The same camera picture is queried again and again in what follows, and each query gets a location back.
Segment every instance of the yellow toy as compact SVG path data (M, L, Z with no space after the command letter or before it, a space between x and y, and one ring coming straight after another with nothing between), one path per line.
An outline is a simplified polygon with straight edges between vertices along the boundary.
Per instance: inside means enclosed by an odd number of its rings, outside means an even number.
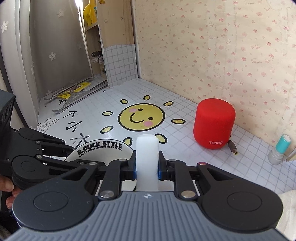
M89 4L83 10L83 17L84 17L84 20L87 22L88 26L92 24L91 17L89 16L90 10L91 10L91 7Z
M90 6L90 18L92 23L95 23L97 21L97 16L96 16L96 0L89 0L89 6Z

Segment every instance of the sun sticker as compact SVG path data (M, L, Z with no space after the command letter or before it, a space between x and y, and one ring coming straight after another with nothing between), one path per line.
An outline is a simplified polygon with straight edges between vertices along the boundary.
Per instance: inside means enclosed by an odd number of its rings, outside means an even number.
M150 99L150 95L145 95L143 97L144 101L148 101ZM120 100L120 103L128 104L128 100L122 99ZM163 106L169 107L173 104L173 101L167 101L163 104ZM113 115L113 112L105 111L102 113L102 115L110 116ZM150 103L138 103L130 105L123 109L118 115L118 123L120 126L129 131L149 131L161 125L164 120L164 110L161 107ZM172 119L171 122L178 125L186 123L186 121L183 119ZM103 128L100 133L105 134L111 130L113 130L113 126L107 126ZM159 139L159 143L161 144L165 144L168 141L167 138L160 133L155 134L155 136ZM131 146L133 140L131 137L127 137L123 140L123 142L128 146Z
M158 127L165 112L154 104L143 103L126 107L118 116L119 124L129 131L148 131Z

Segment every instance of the black device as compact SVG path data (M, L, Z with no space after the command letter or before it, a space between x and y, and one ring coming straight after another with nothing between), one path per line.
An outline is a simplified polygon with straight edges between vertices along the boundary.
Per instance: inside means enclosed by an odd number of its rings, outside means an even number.
M103 56L103 52L102 52L102 50L100 50L100 51L94 51L94 52L91 53L91 56L92 57Z
M67 157L74 148L12 129L14 99L0 91L0 174L24 190L12 207L22 228L8 241L286 240L275 229L283 206L274 192L205 162L187 166L160 151L159 179L174 182L174 191L147 193L121 190L122 181L136 180L136 151L108 166L44 157Z

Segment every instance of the human hand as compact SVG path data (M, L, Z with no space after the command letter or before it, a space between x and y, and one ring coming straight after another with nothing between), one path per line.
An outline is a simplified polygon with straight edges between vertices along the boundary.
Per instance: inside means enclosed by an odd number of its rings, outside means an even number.
M0 176L0 191L12 192L12 196L6 199L6 206L11 209L13 201L22 190L15 187L8 177Z

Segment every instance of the yellow oval sticker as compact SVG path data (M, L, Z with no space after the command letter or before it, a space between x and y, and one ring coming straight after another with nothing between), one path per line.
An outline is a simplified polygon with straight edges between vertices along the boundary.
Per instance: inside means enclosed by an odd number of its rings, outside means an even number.
M145 96L143 97L143 100L150 100L150 98L151 98L150 95L145 95Z
M106 133L112 131L113 128L114 128L113 126L107 126L107 127L104 127L102 130L100 130L100 133L101 133L101 134L106 134Z
M172 119L172 123L174 124L178 124L178 125L182 125L182 124L185 124L185 120L183 119Z
M126 99L122 99L122 100L120 100L120 103L121 103L121 104L127 104L127 103L128 103L128 100L126 100Z
M167 101L166 103L163 104L163 106L171 106L171 105L173 105L173 104L174 104L174 102L172 102L172 101Z
M131 144L133 143L133 139L131 137L127 137L123 140L123 143L128 146L131 146Z
M109 116L109 115L113 115L114 113L112 111L105 111L102 113L102 115L104 116Z
M155 134L155 136L158 138L159 143L161 143L161 144L165 144L168 141L167 138L160 133Z

